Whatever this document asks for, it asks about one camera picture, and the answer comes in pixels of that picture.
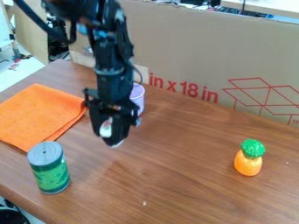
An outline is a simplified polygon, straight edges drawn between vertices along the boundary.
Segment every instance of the cardboard box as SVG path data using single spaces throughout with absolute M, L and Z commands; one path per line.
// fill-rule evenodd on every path
M 299 25 L 121 0 L 150 85 L 299 126 Z M 86 37 L 72 46 L 82 57 Z

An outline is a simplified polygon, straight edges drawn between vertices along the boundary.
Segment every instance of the plastic vegetable toy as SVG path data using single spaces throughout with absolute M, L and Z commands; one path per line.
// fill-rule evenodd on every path
M 240 148 L 234 159 L 234 168 L 245 176 L 258 174 L 262 166 L 262 156 L 266 152 L 264 145 L 254 139 L 247 139 Z

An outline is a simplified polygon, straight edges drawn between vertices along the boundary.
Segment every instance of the orange cloth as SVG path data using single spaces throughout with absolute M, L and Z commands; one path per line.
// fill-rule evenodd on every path
M 0 104 L 0 140 L 28 151 L 60 137 L 84 114 L 83 100 L 34 84 Z

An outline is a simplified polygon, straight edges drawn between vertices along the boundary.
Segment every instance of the purple cup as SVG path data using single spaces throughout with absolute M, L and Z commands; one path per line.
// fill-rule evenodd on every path
M 140 115 L 144 110 L 144 93 L 144 87 L 142 85 L 134 83 L 133 90 L 129 99 L 140 107 L 140 109 L 138 110 L 138 115 Z

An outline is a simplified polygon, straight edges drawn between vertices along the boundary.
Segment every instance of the green label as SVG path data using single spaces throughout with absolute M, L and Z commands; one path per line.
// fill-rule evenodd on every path
M 34 171 L 33 174 L 41 190 L 51 191 L 67 184 L 69 175 L 66 161 L 63 158 L 61 164 L 49 171 Z

